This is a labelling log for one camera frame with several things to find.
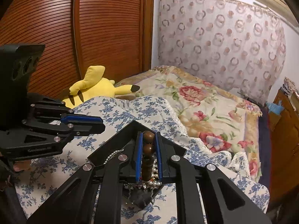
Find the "pearl necklace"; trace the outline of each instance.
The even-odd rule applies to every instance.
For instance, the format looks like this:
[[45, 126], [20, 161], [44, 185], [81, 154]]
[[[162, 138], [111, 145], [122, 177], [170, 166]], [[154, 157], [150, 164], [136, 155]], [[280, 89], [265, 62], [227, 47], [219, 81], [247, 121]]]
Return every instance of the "pearl necklace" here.
[[123, 152], [124, 149], [121, 149], [121, 150], [116, 150], [114, 152], [112, 152], [105, 160], [104, 164], [106, 164], [111, 158], [113, 158], [117, 153], [119, 152]]

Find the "dark blue bed sheet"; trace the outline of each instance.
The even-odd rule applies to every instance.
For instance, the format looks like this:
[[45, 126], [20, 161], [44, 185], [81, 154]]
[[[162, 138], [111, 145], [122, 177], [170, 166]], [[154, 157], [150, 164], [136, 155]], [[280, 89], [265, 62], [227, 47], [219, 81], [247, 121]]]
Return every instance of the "dark blue bed sheet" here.
[[262, 176], [259, 183], [270, 187], [271, 175], [271, 137], [269, 129], [269, 115], [267, 108], [260, 107], [263, 115], [259, 117], [259, 151]]

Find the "bed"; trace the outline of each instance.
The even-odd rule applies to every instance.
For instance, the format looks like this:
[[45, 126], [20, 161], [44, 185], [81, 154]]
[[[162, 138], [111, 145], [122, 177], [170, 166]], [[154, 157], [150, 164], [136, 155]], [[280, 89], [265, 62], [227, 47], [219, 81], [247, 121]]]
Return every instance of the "bed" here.
[[[155, 95], [168, 100], [191, 137], [199, 137], [211, 152], [228, 150], [232, 156], [245, 152], [251, 179], [258, 182], [261, 172], [259, 136], [264, 136], [267, 120], [261, 109], [250, 101], [228, 93], [174, 66], [156, 67], [126, 78], [116, 86], [136, 84], [140, 90], [130, 99]], [[259, 134], [259, 124], [263, 131]], [[269, 138], [261, 137], [265, 148]], [[269, 162], [269, 151], [262, 149]], [[269, 180], [262, 179], [269, 186]]]
[[[95, 149], [132, 120], [160, 131], [164, 137], [185, 147], [185, 158], [193, 164], [216, 164], [266, 212], [269, 191], [253, 180], [258, 178], [260, 171], [258, 117], [261, 111], [256, 105], [175, 67], [158, 67], [127, 78], [119, 85], [132, 82], [140, 85], [141, 90], [129, 95], [130, 101], [96, 97], [74, 109], [76, 113], [101, 116], [105, 132], [78, 136], [65, 146], [61, 155], [34, 159], [31, 170], [19, 175], [16, 193], [27, 218], [69, 176], [88, 162], [87, 157]], [[225, 110], [220, 109], [219, 104], [225, 105]], [[196, 120], [204, 124], [197, 126]], [[144, 210], [123, 199], [121, 223], [175, 223], [175, 203], [175, 184], [165, 185], [153, 199], [153, 204]]]

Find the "wooden nightstand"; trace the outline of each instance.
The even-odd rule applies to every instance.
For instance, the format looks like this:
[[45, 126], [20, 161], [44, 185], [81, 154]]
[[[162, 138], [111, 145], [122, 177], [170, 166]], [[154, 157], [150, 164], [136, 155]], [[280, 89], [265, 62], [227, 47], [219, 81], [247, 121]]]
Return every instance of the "wooden nightstand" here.
[[270, 202], [277, 202], [299, 184], [299, 116], [289, 98], [279, 90], [274, 100], [282, 101], [280, 116], [269, 114], [272, 157]]

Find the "human hand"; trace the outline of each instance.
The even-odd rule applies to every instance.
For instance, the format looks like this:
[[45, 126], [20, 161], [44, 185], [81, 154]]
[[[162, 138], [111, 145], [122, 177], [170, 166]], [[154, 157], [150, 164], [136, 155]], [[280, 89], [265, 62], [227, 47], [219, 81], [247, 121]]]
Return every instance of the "human hand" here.
[[30, 169], [31, 160], [24, 160], [24, 161], [17, 161], [13, 165], [13, 169], [16, 172], [22, 171], [22, 170], [28, 170]]

